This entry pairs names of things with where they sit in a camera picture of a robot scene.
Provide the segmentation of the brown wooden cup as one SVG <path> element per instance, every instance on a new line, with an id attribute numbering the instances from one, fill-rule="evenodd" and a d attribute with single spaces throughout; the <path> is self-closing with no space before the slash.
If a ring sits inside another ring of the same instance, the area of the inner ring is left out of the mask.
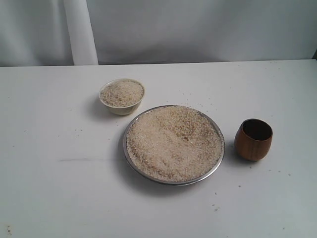
<path id="1" fill-rule="evenodd" d="M 260 119 L 247 119 L 241 123 L 234 139 L 237 154 L 248 161 L 259 161 L 269 152 L 273 130 Z"/>

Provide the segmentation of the cream ceramic bowl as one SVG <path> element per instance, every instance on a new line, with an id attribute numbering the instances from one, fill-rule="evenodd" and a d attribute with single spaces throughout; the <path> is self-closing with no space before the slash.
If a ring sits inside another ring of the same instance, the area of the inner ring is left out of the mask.
<path id="1" fill-rule="evenodd" d="M 100 91 L 101 91 L 105 86 L 107 86 L 108 84 L 110 84 L 110 83 L 112 83 L 112 82 L 119 81 L 119 80 L 123 80 L 123 79 L 129 79 L 129 78 L 121 78 L 121 79 L 113 80 L 113 81 L 111 81 L 111 82 L 105 84 L 105 85 L 100 89 Z M 116 114 L 116 115 L 120 115 L 120 116 L 129 115 L 129 114 L 133 113 L 134 111 L 136 111 L 136 109 L 139 107 L 141 101 L 139 101 L 138 103 L 136 103 L 136 104 L 134 104 L 134 105 L 128 106 L 128 107 L 116 108 L 116 107 L 108 106 L 108 105 L 106 105 L 105 103 L 103 103 L 103 102 L 100 100 L 100 102 L 101 102 L 104 106 L 106 106 L 106 108 L 107 108 L 111 113 Z"/>

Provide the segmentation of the rice in cream bowl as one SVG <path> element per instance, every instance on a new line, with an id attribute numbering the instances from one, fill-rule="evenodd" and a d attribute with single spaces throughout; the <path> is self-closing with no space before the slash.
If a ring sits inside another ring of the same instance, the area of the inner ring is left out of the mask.
<path id="1" fill-rule="evenodd" d="M 100 100 L 108 106 L 123 108 L 141 101 L 144 87 L 136 81 L 123 79 L 112 82 L 100 91 Z"/>

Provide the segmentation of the white backdrop cloth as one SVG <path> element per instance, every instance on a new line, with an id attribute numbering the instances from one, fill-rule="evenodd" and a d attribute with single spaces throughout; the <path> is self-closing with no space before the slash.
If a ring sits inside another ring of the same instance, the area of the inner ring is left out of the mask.
<path id="1" fill-rule="evenodd" d="M 314 0 L 3 0 L 1 66 L 310 59 Z"/>

